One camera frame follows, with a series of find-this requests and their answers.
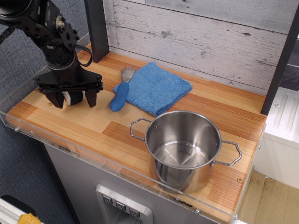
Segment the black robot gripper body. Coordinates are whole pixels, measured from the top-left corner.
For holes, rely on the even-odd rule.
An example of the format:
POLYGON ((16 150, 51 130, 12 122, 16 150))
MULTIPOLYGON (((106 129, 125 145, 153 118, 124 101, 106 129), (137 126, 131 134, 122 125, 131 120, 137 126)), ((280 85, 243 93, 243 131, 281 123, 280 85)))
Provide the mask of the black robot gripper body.
POLYGON ((85 70, 77 61, 69 65, 50 64, 50 71, 34 78, 34 83, 43 93, 63 91, 103 90, 102 76, 85 70))

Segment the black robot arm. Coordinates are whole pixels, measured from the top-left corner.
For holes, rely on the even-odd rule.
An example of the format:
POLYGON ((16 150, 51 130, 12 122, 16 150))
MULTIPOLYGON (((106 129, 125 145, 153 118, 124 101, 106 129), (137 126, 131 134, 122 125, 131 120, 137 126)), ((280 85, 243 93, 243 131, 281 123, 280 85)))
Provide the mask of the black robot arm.
POLYGON ((19 29, 43 52, 50 72, 36 76, 34 83, 55 107, 63 107, 67 94, 69 104, 79 103, 82 93, 90 107, 96 106, 97 93, 103 90, 102 76, 84 69, 93 60, 82 64, 76 50, 91 51, 77 44, 77 30, 66 22, 52 1, 2 0, 0 23, 8 27, 1 34, 1 41, 19 29))

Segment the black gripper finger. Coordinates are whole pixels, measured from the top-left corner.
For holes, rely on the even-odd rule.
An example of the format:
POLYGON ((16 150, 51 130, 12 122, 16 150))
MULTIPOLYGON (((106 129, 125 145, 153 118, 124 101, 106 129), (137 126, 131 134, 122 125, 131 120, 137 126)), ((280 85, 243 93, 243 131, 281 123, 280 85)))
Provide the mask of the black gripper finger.
POLYGON ((62 109, 64 104, 64 97, 62 92, 44 92, 46 98, 57 108, 62 109))
POLYGON ((85 97, 90 107, 96 106, 97 102, 97 92, 95 90, 85 91, 85 97))

